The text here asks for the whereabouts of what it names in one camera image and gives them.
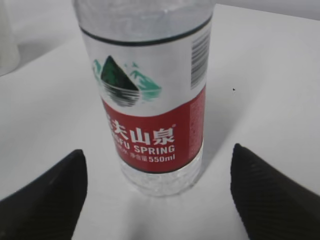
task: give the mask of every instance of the mountain logo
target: mountain logo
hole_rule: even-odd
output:
[[[141,73],[135,62],[130,67],[127,64],[124,67],[127,72],[131,69],[130,74],[127,75],[112,56],[107,57],[103,67],[97,59],[93,61],[95,79],[117,105],[132,107],[139,100],[145,103],[159,97],[162,88]]]

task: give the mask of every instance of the red label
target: red label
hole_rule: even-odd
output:
[[[157,116],[119,113],[103,101],[115,146],[131,167],[169,173],[191,162],[203,142],[206,88],[193,100]]]

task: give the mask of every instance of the bottle label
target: bottle label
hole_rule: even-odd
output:
[[[203,144],[211,19],[146,42],[82,31],[120,157],[154,174],[190,163]]]

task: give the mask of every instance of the bottle bottom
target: bottle bottom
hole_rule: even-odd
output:
[[[169,173],[152,174],[138,171],[121,160],[125,177],[143,194],[164,197],[178,194],[191,187],[201,170],[203,144],[197,156],[183,168]]]

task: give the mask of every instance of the white wall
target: white wall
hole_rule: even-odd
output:
[[[320,20],[320,0],[218,0],[218,3]]]

